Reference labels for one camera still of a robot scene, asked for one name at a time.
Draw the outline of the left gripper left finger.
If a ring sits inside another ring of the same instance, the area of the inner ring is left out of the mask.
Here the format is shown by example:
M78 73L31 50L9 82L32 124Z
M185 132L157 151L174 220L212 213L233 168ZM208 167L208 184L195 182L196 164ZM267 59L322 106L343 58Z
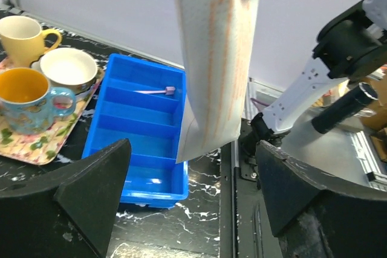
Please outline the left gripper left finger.
M1 257L105 257L131 157L121 139L1 191Z

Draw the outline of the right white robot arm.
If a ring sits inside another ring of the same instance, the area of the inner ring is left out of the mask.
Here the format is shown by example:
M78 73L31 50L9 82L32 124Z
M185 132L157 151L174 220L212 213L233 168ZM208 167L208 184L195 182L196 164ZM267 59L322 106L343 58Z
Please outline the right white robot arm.
M358 82L386 63L386 39L368 28L386 31L386 0L360 0L332 19L317 36L317 46L301 75L280 97L252 119L241 149L255 156L256 145L280 146L295 121L331 88Z

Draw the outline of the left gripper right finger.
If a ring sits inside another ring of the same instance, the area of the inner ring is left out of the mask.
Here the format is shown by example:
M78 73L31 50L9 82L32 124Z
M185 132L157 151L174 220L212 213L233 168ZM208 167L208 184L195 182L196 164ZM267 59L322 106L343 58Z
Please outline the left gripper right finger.
M386 257L386 192L305 164L263 141L258 176L283 257Z

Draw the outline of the orange cap toothpaste tube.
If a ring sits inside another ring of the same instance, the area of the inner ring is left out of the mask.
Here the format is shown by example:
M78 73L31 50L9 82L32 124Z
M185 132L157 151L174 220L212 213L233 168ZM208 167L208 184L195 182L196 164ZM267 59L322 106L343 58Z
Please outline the orange cap toothpaste tube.
M175 0L186 72L177 161L239 137L259 0Z

